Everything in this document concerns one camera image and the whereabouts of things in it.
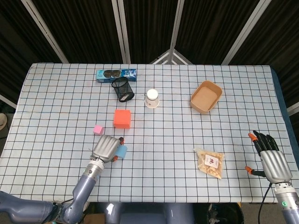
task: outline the plastic bag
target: plastic bag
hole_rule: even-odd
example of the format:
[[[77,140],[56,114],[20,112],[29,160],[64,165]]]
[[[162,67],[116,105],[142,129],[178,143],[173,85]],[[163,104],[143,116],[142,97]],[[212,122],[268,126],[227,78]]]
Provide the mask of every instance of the plastic bag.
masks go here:
[[[198,156],[198,169],[206,174],[221,179],[223,153],[195,149]]]

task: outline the cardboard box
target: cardboard box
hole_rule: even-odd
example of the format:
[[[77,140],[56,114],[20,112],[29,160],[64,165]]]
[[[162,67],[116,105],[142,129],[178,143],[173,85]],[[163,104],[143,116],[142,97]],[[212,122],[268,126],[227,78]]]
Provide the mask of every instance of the cardboard box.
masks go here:
[[[99,83],[111,83],[120,77],[127,77],[129,81],[136,82],[136,69],[122,69],[122,70],[97,70],[96,79]]]
[[[88,214],[84,218],[84,224],[105,224],[105,214]]]

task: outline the light blue block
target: light blue block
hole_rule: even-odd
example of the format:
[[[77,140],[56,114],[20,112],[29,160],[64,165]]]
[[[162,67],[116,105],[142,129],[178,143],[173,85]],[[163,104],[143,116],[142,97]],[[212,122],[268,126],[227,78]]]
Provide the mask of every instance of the light blue block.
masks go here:
[[[122,145],[122,146],[118,146],[115,155],[117,155],[118,157],[121,157],[122,159],[124,159],[126,157],[126,153],[127,153],[127,147]]]

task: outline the cable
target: cable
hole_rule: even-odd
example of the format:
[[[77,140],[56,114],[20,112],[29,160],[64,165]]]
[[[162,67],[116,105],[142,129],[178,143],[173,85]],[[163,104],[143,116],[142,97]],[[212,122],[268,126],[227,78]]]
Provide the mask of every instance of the cable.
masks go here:
[[[87,213],[85,213],[85,214],[83,215],[82,219],[78,222],[79,224],[81,224],[82,221],[84,221],[84,218],[85,218],[86,215],[87,215]]]
[[[53,203],[54,208],[52,209],[52,211],[48,214],[48,216],[43,220],[42,224],[46,223],[48,221],[49,218],[52,217],[52,215],[57,211],[58,209],[58,205],[56,202]]]
[[[272,187],[272,183],[269,184],[269,187],[266,190],[265,195],[263,196],[263,200],[262,200],[262,203],[261,203],[260,209],[258,211],[258,215],[257,215],[257,222],[258,222],[258,224],[260,224],[260,216],[261,216],[261,210],[262,210],[263,202],[265,201],[267,193],[269,192],[269,190],[270,190],[271,187]]]
[[[66,201],[64,201],[64,202],[61,202],[61,204],[64,204],[64,203],[67,203],[67,202],[70,202],[71,200],[73,200],[74,198],[71,198],[71,199],[69,199],[69,200],[66,200]]]

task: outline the black backdrop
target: black backdrop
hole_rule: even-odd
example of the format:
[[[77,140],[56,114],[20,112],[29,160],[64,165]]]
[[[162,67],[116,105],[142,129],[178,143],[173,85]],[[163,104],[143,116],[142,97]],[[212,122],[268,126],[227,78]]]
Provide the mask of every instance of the black backdrop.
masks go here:
[[[111,0],[33,0],[70,63],[122,63]]]
[[[151,63],[170,48],[177,0],[124,0],[131,63]]]
[[[272,66],[286,106],[299,102],[299,1],[271,1],[230,64]]]
[[[221,64],[259,0],[185,0],[175,49],[193,64]]]
[[[60,60],[21,1],[0,1],[0,24],[0,94],[17,103],[31,64]]]

